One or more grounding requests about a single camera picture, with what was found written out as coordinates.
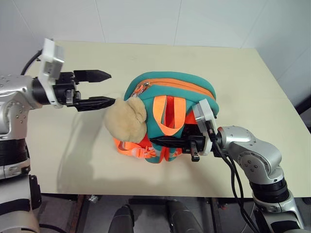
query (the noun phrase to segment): beige table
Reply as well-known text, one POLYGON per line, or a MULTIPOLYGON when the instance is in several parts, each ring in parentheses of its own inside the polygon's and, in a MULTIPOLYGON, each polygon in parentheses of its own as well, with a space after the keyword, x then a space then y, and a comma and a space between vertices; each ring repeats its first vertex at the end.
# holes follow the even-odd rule
MULTIPOLYGON (((239 125, 282 153, 281 166, 297 197, 311 196, 311 136, 255 49, 59 42, 63 71, 100 69, 113 78, 82 83, 83 98, 122 97, 147 71, 180 71, 208 79, 220 106, 218 126, 239 125)), ((37 75, 38 63, 28 74, 37 75)), ((45 193, 232 197, 230 172, 210 153, 150 164, 120 155, 103 126, 104 110, 43 109, 29 114, 32 174, 45 193)), ((251 189, 239 168, 246 197, 251 189)))

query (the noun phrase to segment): stuffed animal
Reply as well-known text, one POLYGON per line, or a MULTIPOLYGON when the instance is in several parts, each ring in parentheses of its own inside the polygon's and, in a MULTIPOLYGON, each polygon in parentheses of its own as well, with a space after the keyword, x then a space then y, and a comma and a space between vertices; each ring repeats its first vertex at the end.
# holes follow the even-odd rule
POLYGON ((147 132, 147 117, 144 103, 138 97, 127 101, 116 99, 104 116, 104 124, 111 135, 127 142, 139 143, 147 132))

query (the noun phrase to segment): orange strap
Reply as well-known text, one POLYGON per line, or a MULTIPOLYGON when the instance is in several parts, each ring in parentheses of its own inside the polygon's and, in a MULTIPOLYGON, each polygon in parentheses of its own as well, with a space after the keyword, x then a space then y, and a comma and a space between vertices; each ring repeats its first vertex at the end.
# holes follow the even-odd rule
POLYGON ((113 140, 118 152, 121 154, 146 159, 156 156, 155 150, 150 150, 148 146, 146 146, 146 148, 142 148, 140 145, 133 142, 121 142, 115 138, 113 138, 113 140))
POLYGON ((184 98, 174 97, 174 128, 169 128, 161 123, 163 111, 166 104, 166 96, 156 96, 154 98, 153 114, 156 123, 167 136, 172 136, 183 127, 186 118, 186 100, 184 98))

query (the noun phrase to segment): backpack handle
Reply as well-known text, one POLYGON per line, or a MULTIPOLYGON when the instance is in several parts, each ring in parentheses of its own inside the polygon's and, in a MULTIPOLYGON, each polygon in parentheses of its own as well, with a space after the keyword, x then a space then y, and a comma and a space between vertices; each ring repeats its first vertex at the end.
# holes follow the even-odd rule
POLYGON ((153 104, 153 114, 156 123, 166 136, 172 136, 177 133, 185 124, 186 118, 186 100, 180 97, 174 97, 174 128, 169 128, 161 123, 163 112, 165 111, 166 96, 156 96, 153 104))

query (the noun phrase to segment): backpack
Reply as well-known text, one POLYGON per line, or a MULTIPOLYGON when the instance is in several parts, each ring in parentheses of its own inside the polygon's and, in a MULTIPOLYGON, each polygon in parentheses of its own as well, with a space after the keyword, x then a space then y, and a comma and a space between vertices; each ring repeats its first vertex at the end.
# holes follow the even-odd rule
POLYGON ((180 138, 185 124, 197 124, 192 106, 206 99, 216 117, 216 93, 205 79, 179 72, 147 72, 136 77, 126 90, 124 100, 139 97, 147 112, 147 133, 138 144, 114 138, 119 153, 160 163, 182 154, 181 148, 167 148, 149 139, 159 136, 180 138))

